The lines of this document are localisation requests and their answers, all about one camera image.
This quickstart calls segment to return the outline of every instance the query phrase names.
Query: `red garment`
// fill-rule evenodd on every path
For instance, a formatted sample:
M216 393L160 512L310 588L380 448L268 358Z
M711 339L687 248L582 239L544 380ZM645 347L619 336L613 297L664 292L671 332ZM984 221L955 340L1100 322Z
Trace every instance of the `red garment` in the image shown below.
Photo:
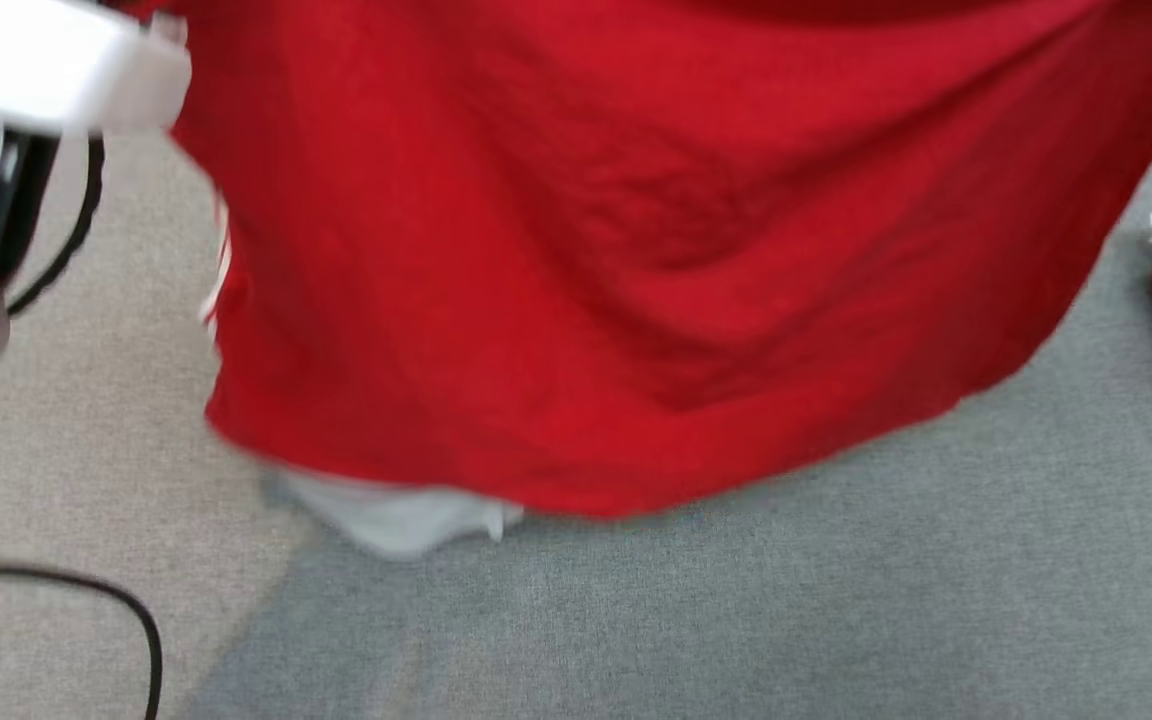
M1152 0L177 0L229 202L207 414L619 515L945 414L1152 160Z

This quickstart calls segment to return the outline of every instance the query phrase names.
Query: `red cloth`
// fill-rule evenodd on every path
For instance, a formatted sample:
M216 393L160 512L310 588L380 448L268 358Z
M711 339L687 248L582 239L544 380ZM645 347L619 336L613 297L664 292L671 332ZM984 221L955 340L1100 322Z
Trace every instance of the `red cloth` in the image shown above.
M179 0L229 202L207 415L652 511L945 414L1152 160L1152 0Z

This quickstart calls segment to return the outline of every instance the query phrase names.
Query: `white stripe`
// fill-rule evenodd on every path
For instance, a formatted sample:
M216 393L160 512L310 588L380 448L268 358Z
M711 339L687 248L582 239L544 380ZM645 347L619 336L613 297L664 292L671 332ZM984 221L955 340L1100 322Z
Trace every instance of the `white stripe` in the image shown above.
M207 293L207 298L202 302L198 320L207 327L207 333L212 340L217 340L217 302L220 300L220 290L225 287L225 278L229 274L229 206L225 204L225 198L220 192L215 192L215 225L219 232L218 270L215 270L215 286Z

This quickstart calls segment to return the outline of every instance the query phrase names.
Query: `gray carpet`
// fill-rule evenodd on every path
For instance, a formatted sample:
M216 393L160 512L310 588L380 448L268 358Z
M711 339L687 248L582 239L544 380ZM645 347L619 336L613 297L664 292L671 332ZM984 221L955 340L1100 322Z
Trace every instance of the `gray carpet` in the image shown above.
M113 158L100 237L3 364L0 553L145 594L170 714L1152 719L1152 176L1059 336L947 418L395 566L265 509L206 437L205 187L160 143ZM0 717L136 717L138 643L0 588Z

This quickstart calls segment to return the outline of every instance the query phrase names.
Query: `black cable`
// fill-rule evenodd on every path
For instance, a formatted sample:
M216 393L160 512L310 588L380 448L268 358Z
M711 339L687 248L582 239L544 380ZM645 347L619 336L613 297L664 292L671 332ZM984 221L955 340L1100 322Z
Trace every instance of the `black cable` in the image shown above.
M159 700L162 696L162 638L159 635L159 626L154 621L154 615L138 600L136 596L124 589L104 582L104 579L90 578L86 575L67 573L65 570L51 570L47 568L36 568L28 564L0 564L0 578L8 579L40 579L47 583L69 585L69 588L81 588L86 591L97 592L122 602L131 609L145 628L145 639L150 644L150 698L145 707L145 720L156 720L159 717Z
M38 275L36 281L21 293L20 296L8 306L8 314L15 316L24 313L38 300L52 283L68 268L69 260L88 242L88 233L92 229L92 219L96 218L96 210L100 207L101 195L105 191L105 141L93 137L88 141L88 188L83 191L82 209L78 209L78 219L74 220L74 229L69 233L69 238L60 247L51 265Z

